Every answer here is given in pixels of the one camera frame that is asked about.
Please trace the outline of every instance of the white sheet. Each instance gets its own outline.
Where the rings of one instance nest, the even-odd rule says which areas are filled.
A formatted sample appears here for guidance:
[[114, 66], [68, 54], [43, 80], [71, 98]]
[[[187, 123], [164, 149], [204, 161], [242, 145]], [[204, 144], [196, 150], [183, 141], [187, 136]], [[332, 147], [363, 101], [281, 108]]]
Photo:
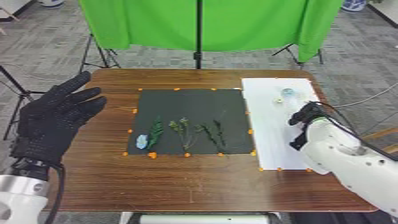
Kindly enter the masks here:
[[[306, 103], [318, 101], [311, 82], [308, 79], [247, 78], [242, 83], [260, 167], [306, 170], [299, 151], [290, 146], [300, 126], [290, 126], [288, 120]], [[295, 91], [292, 96], [283, 96], [286, 88]]]

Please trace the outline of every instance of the green screen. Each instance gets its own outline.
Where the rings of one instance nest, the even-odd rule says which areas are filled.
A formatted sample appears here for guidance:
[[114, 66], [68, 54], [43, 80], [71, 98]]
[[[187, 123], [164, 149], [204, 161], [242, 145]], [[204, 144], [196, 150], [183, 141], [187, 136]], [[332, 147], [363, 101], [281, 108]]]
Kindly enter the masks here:
[[[299, 45], [306, 62], [322, 47], [343, 0], [203, 0], [203, 50]], [[196, 0], [80, 0], [103, 48], [130, 44], [196, 49]]]

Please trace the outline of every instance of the black mat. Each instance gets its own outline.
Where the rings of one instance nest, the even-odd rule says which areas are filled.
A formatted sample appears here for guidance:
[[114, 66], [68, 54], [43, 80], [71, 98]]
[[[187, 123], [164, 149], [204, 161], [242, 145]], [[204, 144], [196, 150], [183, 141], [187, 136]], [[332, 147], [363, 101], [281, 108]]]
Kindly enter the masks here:
[[[146, 154], [135, 146], [137, 137], [149, 135], [153, 120], [160, 116], [164, 135], [153, 147], [158, 154], [183, 154], [180, 136], [171, 130], [169, 122], [185, 117], [192, 130], [196, 124], [208, 124], [215, 128], [213, 120], [220, 121], [226, 139], [226, 154], [249, 154], [252, 136], [249, 135], [249, 117], [245, 115], [245, 101], [242, 91], [224, 90], [144, 90], [139, 100], [133, 133], [130, 136], [128, 153]], [[192, 154], [217, 154], [217, 147], [208, 140], [206, 133], [197, 134], [197, 143], [188, 149]]]

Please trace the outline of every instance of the black glove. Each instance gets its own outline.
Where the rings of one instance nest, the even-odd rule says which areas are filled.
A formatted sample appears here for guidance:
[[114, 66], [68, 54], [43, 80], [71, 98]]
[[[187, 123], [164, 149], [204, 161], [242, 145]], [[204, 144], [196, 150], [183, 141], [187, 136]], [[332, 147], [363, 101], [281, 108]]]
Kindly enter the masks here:
[[89, 100], [101, 93], [100, 88], [73, 93], [89, 81], [91, 73], [84, 72], [21, 108], [13, 157], [61, 164], [78, 128], [107, 104], [105, 97]]

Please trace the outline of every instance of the green plant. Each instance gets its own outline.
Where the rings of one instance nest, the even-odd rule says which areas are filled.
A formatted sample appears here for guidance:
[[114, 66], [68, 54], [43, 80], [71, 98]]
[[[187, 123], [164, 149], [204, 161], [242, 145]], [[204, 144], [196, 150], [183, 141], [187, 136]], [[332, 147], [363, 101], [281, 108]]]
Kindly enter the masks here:
[[148, 146], [146, 146], [148, 151], [151, 151], [151, 148], [158, 143], [162, 134], [164, 134], [164, 125], [162, 125], [162, 118], [158, 116], [153, 121], [153, 126], [151, 126], [151, 131], [149, 131], [149, 141], [148, 141]]
[[217, 147], [219, 155], [224, 155], [224, 153], [226, 153], [226, 139], [224, 139], [224, 130], [222, 130], [220, 121], [213, 120], [213, 124], [215, 124], [217, 131], [213, 131], [208, 124], [199, 125], [199, 128], [204, 131], [206, 136], [208, 136], [208, 140], [212, 141], [212, 143]]
[[169, 127], [171, 127], [172, 131], [178, 133], [178, 136], [180, 136], [180, 142], [181, 142], [181, 147], [183, 147], [183, 151], [185, 151], [185, 157], [190, 157], [188, 149], [196, 145], [196, 142], [197, 142], [197, 133], [203, 130], [199, 130], [196, 128], [196, 130], [192, 132], [192, 130], [190, 130], [192, 129], [190, 128], [190, 121], [188, 121], [187, 118], [181, 118], [178, 122], [176, 121], [171, 121]]

